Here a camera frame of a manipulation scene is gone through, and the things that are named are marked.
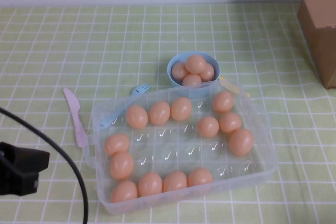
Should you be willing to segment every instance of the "black object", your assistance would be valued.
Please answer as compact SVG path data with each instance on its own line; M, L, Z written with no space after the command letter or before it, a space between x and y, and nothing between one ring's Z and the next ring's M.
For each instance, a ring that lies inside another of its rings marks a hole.
M0 195L36 193L38 173L47 169L50 154L0 142Z
M17 123L21 124L22 126L26 127L27 129L29 129L30 131L32 131L33 133L38 135L46 143L51 145L52 148L54 148L68 162L68 164L71 166L74 174L76 175L76 177L78 179L78 183L79 183L80 189L82 191L82 195L83 195L83 224L87 224L88 223L88 218L89 218L88 194L87 194L87 191L86 191L86 187L85 187L83 177L82 177L82 175L80 175L80 172L79 172L77 166L75 165L75 163L73 162L73 160L71 159L71 157L69 157L69 155L61 147L59 147L53 140L51 140L49 137L47 137L44 133L42 133L41 131L39 131L38 129L36 129L35 127L30 125L26 121L22 120L18 116L10 113L9 111L3 109L2 107L0 107L0 113L4 114L5 116L7 116L11 119L13 119Z

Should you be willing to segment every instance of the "plastic container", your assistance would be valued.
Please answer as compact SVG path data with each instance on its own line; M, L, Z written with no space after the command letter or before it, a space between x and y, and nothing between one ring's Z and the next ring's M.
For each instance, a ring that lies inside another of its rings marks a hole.
M199 97L191 98L192 115L187 121L181 123L170 119L165 125L158 127L149 122L144 129L134 130L127 125L125 114L122 114L110 128L102 130L99 127L99 121L119 106L124 106L129 97L104 101L93 107L94 161L93 157L89 156L89 146L85 149L85 156L88 164L96 168L98 198L107 212L122 214L178 200L257 185L271 176L278 167L278 158L269 139L268 118L264 112L257 111L252 105L239 83L234 83L241 88L241 92L239 95L234 95L233 111L241 116L243 127L250 129L255 136L255 144L250 154L244 157L231 154L228 149L229 136L218 133L216 137L208 139L198 135L197 123L201 117L214 115L219 119L219 115L213 112L212 100L218 92L225 90L221 82L164 89L138 96L135 104L143 106L149 112L151 105L157 101L167 101L172 104L177 98L181 96L190 98L195 89L207 86L207 95L202 93ZM118 182L110 176L110 158L104 152L104 142L108 136L117 132L126 133L130 137L129 151L134 158L134 170L129 180L136 184L141 176L149 171L157 172L164 179L166 175L176 170L188 176L197 167L210 170L214 178L213 183L111 203L111 192Z

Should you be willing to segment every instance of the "toy knife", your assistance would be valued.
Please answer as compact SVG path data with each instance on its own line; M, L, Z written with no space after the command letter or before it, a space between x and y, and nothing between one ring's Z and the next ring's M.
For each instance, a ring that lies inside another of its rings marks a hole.
M80 104L74 93L70 89L63 89L65 97L67 98L72 120L73 120L73 128L75 129L75 137L78 147L83 148L88 145L88 136L80 122L80 118L78 115Z

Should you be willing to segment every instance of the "blue plastic fork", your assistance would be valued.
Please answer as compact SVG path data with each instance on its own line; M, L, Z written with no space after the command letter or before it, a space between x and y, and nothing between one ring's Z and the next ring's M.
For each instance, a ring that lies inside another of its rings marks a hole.
M131 96L143 94L151 89L151 86L149 86L147 83L144 83L142 85L136 86L132 92ZM131 106L135 102L136 98L130 98L125 101L124 105L119 106L116 110L113 111L112 114L107 116L106 118L102 119L99 123L99 126L102 130L107 129L111 126L111 124L120 116L122 113L124 113L129 106Z

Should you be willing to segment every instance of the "brown egg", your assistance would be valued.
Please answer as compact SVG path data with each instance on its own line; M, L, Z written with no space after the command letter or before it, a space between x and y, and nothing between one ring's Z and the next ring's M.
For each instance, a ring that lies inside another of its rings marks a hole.
M184 77L183 81L182 81L182 85L186 86L186 85L197 85L197 84L201 84L202 80L199 77L199 75L197 74L188 74L186 77Z
M141 197L162 193L162 179L155 172L143 175L139 181L139 193Z
M182 81L187 74L189 74L189 72L185 68L185 64L183 62L178 62L173 66L172 75L176 80Z
M154 125L163 125L170 116L170 106L167 102L159 101L151 107L149 117Z
M112 156L118 152L126 152L130 147L130 139L126 134L116 133L111 135L105 141L105 152L107 155Z
M233 133L229 142L230 151L237 156L246 155L254 145L254 137L248 129L239 129Z
M201 118L197 125L198 133L203 137L214 137L218 130L218 121L213 116Z
M219 92L214 99L214 110L218 113L225 113L232 109L235 98L230 91Z
M163 191L174 191L188 187L187 176L183 172L170 173L163 182Z
M193 106L190 99L180 97L173 103L170 114L174 120L180 122L186 120L191 115L192 109Z
M188 178L189 186L198 186L209 184L213 181L212 174L205 168L196 168L190 174Z
M240 116L235 112L226 112L220 117L219 126L224 133L233 133L241 128Z
M118 184L111 194L111 202L121 202L138 197L138 190L136 184L131 181L123 181Z
M114 179L121 180L128 178L133 168L134 160L128 152L119 152L111 159L110 174Z
M126 111L126 121L132 128L144 128L148 123L147 112L139 105L132 105Z
M215 70L211 64L206 63L205 69L198 75L200 76L202 82L213 81L215 78Z
M205 59L201 55L191 55L185 62L185 68L193 74L198 74L205 69Z

